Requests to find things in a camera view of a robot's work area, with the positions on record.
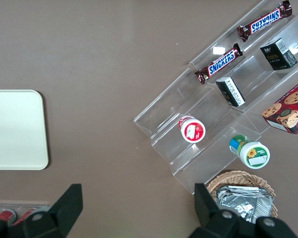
red cookie box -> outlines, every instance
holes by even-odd
[[[298,134],[298,84],[262,113],[272,127]]]

wicker basket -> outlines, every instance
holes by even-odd
[[[244,171],[230,171],[217,176],[209,185],[208,190],[213,197],[216,198],[216,190],[223,185],[248,186],[248,187],[264,187],[275,197],[274,190],[262,178],[250,175]],[[271,217],[277,217],[277,208],[273,205]]]

white tray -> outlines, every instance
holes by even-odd
[[[0,170],[42,170],[48,161],[41,95],[0,90]]]

foil wrapper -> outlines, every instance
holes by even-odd
[[[257,218],[270,216],[273,201],[265,188],[223,186],[217,190],[219,206],[234,208],[242,218],[254,224]]]

snickers bar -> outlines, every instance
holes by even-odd
[[[213,61],[208,66],[200,69],[195,73],[198,77],[200,83],[204,84],[209,78],[211,78],[215,73],[219,72],[224,67],[232,63],[237,57],[242,56],[243,52],[240,50],[238,44],[234,44],[233,48],[227,51],[224,55]]]
[[[289,1],[283,1],[278,5],[278,7],[276,7],[273,11],[268,12],[266,15],[259,17],[245,26],[238,26],[238,34],[240,35],[243,42],[245,42],[250,35],[253,35],[264,27],[280,19],[291,16],[292,13],[293,9]]]

